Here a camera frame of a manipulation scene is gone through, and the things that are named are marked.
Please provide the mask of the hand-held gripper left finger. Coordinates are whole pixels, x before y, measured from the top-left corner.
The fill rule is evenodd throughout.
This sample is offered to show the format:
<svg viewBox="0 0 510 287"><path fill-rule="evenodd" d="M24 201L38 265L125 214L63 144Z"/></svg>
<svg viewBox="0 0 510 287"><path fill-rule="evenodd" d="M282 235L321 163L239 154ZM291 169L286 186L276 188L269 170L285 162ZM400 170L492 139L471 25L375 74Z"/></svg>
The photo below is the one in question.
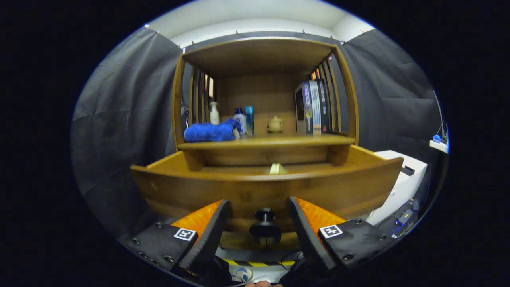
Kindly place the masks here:
<svg viewBox="0 0 510 287"><path fill-rule="evenodd" d="M126 245L165 271L203 276L213 263L230 214L228 200L218 200L172 224L155 222Z"/></svg>

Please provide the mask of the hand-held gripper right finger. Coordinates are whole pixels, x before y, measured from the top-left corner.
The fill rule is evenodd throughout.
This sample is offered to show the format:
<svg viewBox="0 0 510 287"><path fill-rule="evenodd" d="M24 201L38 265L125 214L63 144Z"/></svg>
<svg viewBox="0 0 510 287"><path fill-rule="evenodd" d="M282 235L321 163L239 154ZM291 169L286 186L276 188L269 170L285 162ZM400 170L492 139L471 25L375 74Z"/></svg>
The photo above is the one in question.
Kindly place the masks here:
<svg viewBox="0 0 510 287"><path fill-rule="evenodd" d="M306 262L319 274L355 269L396 241L366 220L345 220L295 196L288 198L288 213Z"/></svg>

